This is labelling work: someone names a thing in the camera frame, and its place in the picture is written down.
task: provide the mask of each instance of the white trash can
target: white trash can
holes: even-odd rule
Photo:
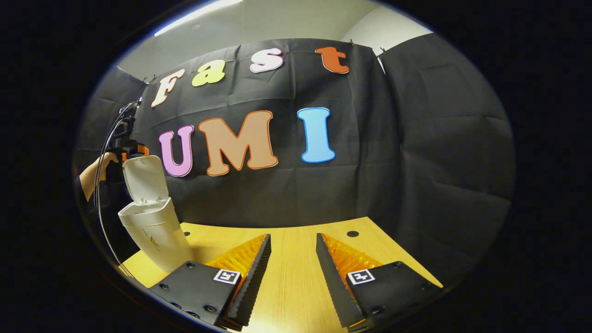
[[[128,159],[123,163],[123,176],[134,202],[118,215],[140,250],[165,272],[193,260],[169,197],[160,158],[151,155]]]

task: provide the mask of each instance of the ceiling light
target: ceiling light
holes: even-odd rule
[[[170,29],[173,29],[174,27],[181,25],[187,21],[191,21],[194,18],[197,18],[197,17],[207,14],[209,12],[215,11],[215,10],[220,9],[222,7],[238,4],[239,2],[243,2],[243,0],[219,0],[219,1],[213,2],[207,6],[204,6],[200,9],[176,20],[175,22],[167,25],[166,27],[160,29],[159,31],[154,33],[154,37],[157,37],[167,31],[169,31]]]

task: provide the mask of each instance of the white wall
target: white wall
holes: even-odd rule
[[[376,55],[406,40],[429,34],[426,27],[383,6],[380,6],[362,17],[343,36],[341,41],[352,39],[354,44],[369,46]]]

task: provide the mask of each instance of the hand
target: hand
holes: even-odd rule
[[[99,165],[99,161],[100,161],[101,157],[97,158],[95,163],[98,166]],[[113,161],[115,163],[119,163],[119,161],[117,160],[117,155],[115,155],[114,153],[108,152],[108,153],[104,153],[103,154],[103,165],[101,168],[101,174],[99,176],[99,180],[104,181],[107,179],[107,166],[109,165],[109,163]]]

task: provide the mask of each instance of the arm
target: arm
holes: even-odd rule
[[[105,170],[107,169],[107,165],[109,165],[109,163],[111,161],[114,161],[115,163],[119,163],[119,161],[117,160],[117,156],[114,153],[105,153],[104,156],[105,157],[103,158],[103,165],[101,168],[101,175],[100,175],[99,180],[106,179]],[[99,167],[100,158],[101,157],[99,156],[99,158],[97,158],[93,164],[89,165],[86,169],[84,169],[84,171],[82,171],[82,173],[80,174],[80,177],[79,177],[80,184],[82,186],[82,191],[84,192],[84,196],[87,201],[89,200],[92,192],[95,189],[96,169]]]

